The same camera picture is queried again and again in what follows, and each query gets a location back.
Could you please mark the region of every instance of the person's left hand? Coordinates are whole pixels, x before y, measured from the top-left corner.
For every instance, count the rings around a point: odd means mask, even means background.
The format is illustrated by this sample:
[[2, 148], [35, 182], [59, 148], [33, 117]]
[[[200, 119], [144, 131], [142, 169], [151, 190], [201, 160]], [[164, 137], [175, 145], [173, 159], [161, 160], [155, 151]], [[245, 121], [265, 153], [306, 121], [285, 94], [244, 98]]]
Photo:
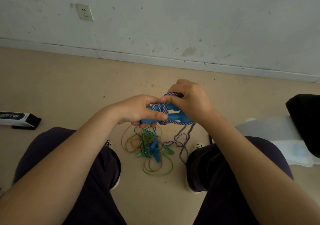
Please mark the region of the person's left hand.
[[[145, 128], [149, 126], [148, 123], [142, 124], [140, 120], [142, 119], [154, 119], [165, 121], [168, 115], [162, 112], [153, 111], [148, 108], [150, 104], [158, 103], [159, 98], [155, 96], [138, 95], [130, 97], [126, 100], [112, 104], [111, 106], [115, 109], [115, 112], [119, 115], [118, 124], [125, 122], [131, 122], [134, 126], [139, 126]], [[156, 122], [151, 123], [152, 127], [156, 126]]]

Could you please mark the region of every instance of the pant leg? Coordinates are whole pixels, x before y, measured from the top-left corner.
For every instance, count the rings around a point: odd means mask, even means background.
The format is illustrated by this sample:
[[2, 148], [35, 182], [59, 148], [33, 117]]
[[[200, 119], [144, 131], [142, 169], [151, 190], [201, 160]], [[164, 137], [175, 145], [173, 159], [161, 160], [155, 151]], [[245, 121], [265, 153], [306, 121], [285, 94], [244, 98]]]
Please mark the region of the pant leg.
[[[288, 163], [273, 143], [258, 137], [246, 138], [293, 179]], [[190, 154], [187, 179], [192, 190], [208, 191], [194, 221], [195, 225], [258, 224], [229, 164], [216, 144]]]
[[[21, 158], [13, 182], [16, 183], [75, 131], [54, 127], [38, 135]], [[121, 163], [117, 154], [104, 146], [94, 160], [79, 197], [63, 224], [126, 224], [110, 193], [120, 172]]]

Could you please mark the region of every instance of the person's right hand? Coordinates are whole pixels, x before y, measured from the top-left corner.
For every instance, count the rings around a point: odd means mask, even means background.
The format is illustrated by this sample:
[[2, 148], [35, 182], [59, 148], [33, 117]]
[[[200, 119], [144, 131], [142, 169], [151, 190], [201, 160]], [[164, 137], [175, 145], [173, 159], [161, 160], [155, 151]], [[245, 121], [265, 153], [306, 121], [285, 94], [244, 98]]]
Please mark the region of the person's right hand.
[[207, 93], [198, 83], [178, 79], [177, 83], [171, 86], [168, 92], [182, 93], [184, 97], [163, 96], [160, 99], [160, 103], [172, 103], [178, 106], [188, 118], [198, 122], [200, 125], [208, 114], [214, 110]]

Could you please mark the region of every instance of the white outlet plate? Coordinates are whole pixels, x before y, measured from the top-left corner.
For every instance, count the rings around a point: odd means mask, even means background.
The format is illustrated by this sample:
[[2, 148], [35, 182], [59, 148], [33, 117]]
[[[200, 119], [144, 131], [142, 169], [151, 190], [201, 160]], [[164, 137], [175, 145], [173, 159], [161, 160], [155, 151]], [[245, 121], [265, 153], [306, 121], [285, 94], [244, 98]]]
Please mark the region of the white outlet plate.
[[93, 21], [92, 13], [89, 5], [76, 4], [76, 9], [81, 20]]

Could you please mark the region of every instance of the person's left arm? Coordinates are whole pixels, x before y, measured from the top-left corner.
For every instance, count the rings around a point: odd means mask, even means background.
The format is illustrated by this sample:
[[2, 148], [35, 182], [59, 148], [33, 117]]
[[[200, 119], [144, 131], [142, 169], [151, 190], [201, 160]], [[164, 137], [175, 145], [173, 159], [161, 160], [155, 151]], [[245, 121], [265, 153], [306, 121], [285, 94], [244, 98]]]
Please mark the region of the person's left arm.
[[0, 197], [1, 224], [62, 224], [114, 126], [166, 120], [166, 114], [146, 108], [158, 101], [139, 95], [98, 111]]

